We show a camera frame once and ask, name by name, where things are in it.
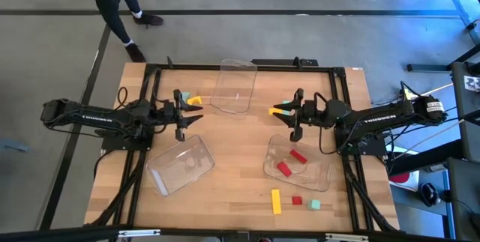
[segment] red cube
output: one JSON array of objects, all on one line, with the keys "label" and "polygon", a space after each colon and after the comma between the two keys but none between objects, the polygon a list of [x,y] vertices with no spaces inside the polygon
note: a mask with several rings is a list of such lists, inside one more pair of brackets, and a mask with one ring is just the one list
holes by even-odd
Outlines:
[{"label": "red cube", "polygon": [[292,204],[294,205],[302,205],[302,197],[301,196],[292,196]]}]

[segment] yellow block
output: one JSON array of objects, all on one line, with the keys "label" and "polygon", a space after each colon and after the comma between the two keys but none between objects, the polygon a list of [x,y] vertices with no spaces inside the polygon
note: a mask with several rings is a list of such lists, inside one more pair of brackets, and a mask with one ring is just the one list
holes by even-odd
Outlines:
[{"label": "yellow block", "polygon": [[273,214],[282,214],[280,206],[280,190],[271,190],[271,204],[273,205]]},{"label": "yellow block", "polygon": [[415,99],[415,98],[417,97],[417,95],[415,95],[414,93],[410,92],[410,90],[408,90],[408,89],[406,89],[406,88],[404,89],[404,91],[405,91],[405,96],[406,96],[406,99],[407,99],[407,100],[413,100],[413,99]]},{"label": "yellow block", "polygon": [[268,114],[269,114],[269,115],[273,115],[273,113],[275,113],[275,112],[281,114],[281,113],[282,113],[282,110],[277,109],[277,108],[270,108],[270,109],[268,110]]},{"label": "yellow block", "polygon": [[202,98],[200,96],[192,97],[192,98],[187,100],[187,103],[190,104],[190,105],[195,104],[195,103],[202,104]]}]

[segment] wooden table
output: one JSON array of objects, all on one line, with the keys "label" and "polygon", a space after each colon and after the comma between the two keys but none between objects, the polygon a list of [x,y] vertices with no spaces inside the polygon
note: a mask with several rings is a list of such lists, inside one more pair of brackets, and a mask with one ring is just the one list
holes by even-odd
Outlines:
[{"label": "wooden table", "polygon": [[[145,64],[126,64],[120,86],[128,89],[128,101],[140,94]],[[332,97],[326,73],[258,72],[247,115],[242,119],[218,114],[210,105],[218,71],[162,70],[158,97],[172,98],[178,88],[201,96],[203,110],[186,114],[204,114],[186,131],[186,138],[198,134],[214,157],[215,167],[199,180],[163,197],[155,192],[143,174],[135,226],[177,229],[237,229],[275,230],[296,232],[351,232],[350,210],[341,159],[331,155],[333,172],[330,187],[325,192],[306,190],[267,177],[263,172],[270,138],[280,134],[288,138],[291,129],[269,115],[269,108],[283,100],[291,100],[297,88],[305,90],[305,99],[315,91],[327,99]],[[362,69],[347,68],[346,80],[354,109],[371,107],[365,75]],[[324,105],[320,101],[319,109]],[[156,135],[147,160],[151,160],[174,146],[174,125]],[[318,127],[303,126],[301,142],[318,145]],[[333,130],[324,130],[322,146],[325,151],[335,149]],[[118,192],[125,164],[124,151],[112,153],[103,159],[91,192],[85,223],[95,220]],[[368,194],[379,211],[398,228],[389,180],[384,165],[375,157],[362,157]],[[272,213],[271,189],[280,189],[282,214]],[[292,196],[298,195],[321,201],[320,211],[308,211],[306,206],[292,205]],[[362,203],[357,197],[361,227],[365,227]],[[121,222],[126,221],[129,197],[126,198]]]}]

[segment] teal cube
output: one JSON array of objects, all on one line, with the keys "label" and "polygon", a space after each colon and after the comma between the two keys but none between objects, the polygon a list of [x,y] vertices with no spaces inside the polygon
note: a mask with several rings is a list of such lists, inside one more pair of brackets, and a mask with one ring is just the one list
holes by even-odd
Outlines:
[{"label": "teal cube", "polygon": [[[289,102],[290,102],[289,100],[284,100],[282,103],[289,103]],[[284,115],[290,115],[290,112],[289,112],[289,111],[283,110],[282,113],[283,113]]]},{"label": "teal cube", "polygon": [[319,200],[308,201],[308,209],[310,209],[310,210],[320,210],[320,201]]},{"label": "teal cube", "polygon": [[181,93],[181,99],[184,101],[184,102],[187,102],[188,98],[190,97],[190,92],[182,92]]}]

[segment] clear plastic container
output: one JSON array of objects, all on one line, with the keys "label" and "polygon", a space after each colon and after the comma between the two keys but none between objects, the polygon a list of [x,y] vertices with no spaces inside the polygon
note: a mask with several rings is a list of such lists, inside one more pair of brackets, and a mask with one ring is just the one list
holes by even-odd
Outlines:
[{"label": "clear plastic container", "polygon": [[210,104],[233,114],[248,111],[256,77],[255,64],[233,59],[223,60]]},{"label": "clear plastic container", "polygon": [[[306,158],[307,162],[304,164],[293,157],[290,154],[292,149]],[[282,162],[292,172],[288,177],[277,167]],[[291,142],[280,135],[274,135],[268,144],[263,171],[280,181],[322,192],[328,190],[330,186],[332,155],[321,154],[317,147]]]},{"label": "clear plastic container", "polygon": [[200,136],[178,143],[147,163],[147,174],[157,191],[168,196],[195,181],[215,166]]}]

